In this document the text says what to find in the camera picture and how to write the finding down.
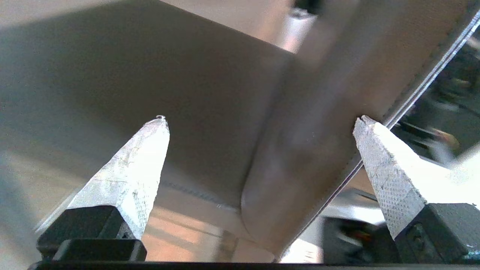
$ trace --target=sheet metal part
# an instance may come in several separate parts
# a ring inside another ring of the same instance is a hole
[[[162,181],[240,208],[291,53],[157,0],[0,33],[0,64],[9,67],[0,73],[7,148],[88,180],[161,113],[172,131]],[[33,139],[25,144],[19,135]]]
[[[282,253],[360,168],[355,119],[388,121],[411,103],[417,83],[471,33],[477,11],[461,0],[360,2],[321,62],[295,59],[242,193],[256,241]]]

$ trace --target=knurled metal surface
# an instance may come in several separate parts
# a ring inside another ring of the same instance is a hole
[[[146,123],[75,196],[68,208],[117,207],[135,238],[144,233],[169,142],[164,117]]]
[[[380,123],[363,116],[353,132],[390,234],[395,238],[422,210],[425,200],[406,171],[419,159]]]

